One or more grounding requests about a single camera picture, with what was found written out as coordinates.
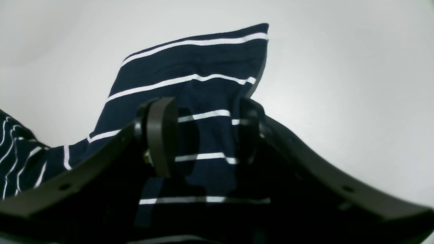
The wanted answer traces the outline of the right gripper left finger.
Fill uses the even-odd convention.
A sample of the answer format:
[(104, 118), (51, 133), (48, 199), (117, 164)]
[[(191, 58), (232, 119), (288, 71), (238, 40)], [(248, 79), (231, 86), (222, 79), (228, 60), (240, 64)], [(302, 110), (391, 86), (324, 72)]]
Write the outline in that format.
[(127, 243), (144, 184), (173, 175), (177, 131), (174, 97), (142, 104), (135, 120), (78, 166), (1, 201), (1, 243)]

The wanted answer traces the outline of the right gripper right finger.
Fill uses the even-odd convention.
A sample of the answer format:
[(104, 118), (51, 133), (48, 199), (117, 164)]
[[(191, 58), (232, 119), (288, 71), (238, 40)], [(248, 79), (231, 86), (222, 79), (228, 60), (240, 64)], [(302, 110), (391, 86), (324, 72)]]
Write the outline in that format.
[(240, 99), (240, 176), (270, 198), (268, 244), (421, 244), (433, 208), (391, 196), (327, 162), (291, 130)]

